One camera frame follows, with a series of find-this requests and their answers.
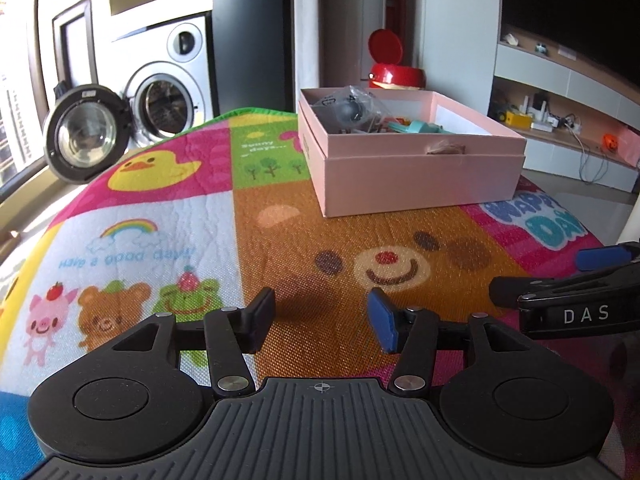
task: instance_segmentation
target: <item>yellow duck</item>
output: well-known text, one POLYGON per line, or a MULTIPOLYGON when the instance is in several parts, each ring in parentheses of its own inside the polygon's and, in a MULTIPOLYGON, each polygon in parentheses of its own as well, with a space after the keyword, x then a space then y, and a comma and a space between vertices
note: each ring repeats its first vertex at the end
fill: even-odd
POLYGON ((199 160, 178 164, 169 150, 143 153, 121 165, 107 186, 114 191, 151 191, 173 186, 198 171, 199 160))

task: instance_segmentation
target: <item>green square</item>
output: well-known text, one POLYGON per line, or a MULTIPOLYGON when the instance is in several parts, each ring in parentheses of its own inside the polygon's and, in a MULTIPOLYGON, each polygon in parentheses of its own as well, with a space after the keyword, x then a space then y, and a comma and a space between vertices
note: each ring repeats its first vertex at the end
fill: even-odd
POLYGON ((234 189, 310 179, 297 134, 296 119, 232 127, 234 189))

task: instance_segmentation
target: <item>orange toy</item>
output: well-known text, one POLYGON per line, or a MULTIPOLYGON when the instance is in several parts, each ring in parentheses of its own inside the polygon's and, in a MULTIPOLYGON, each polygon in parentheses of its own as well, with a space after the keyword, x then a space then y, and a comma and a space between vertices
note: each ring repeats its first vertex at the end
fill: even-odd
POLYGON ((605 150, 610 152, 616 152, 618 150, 618 138, 611 134, 604 134, 602 136, 602 145, 605 150))

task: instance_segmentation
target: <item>red lid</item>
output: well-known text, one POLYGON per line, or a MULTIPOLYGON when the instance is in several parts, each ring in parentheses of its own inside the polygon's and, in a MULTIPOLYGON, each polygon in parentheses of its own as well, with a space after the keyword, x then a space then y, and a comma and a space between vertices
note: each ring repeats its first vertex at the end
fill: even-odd
POLYGON ((369 53, 376 63, 396 65, 402 61, 402 41, 391 30, 379 28, 369 36, 369 53))

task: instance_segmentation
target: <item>crosshair symbol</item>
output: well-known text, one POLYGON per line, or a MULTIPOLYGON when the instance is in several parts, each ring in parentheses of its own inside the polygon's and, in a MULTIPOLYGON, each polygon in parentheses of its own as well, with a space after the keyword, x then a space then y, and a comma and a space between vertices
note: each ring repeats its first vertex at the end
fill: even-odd
POLYGON ((329 386, 327 383, 318 383, 318 384, 314 384, 313 386, 310 386, 310 388, 313 388, 314 390, 317 390, 321 394, 324 394, 325 392, 328 392, 330 388, 335 388, 335 386, 329 386))

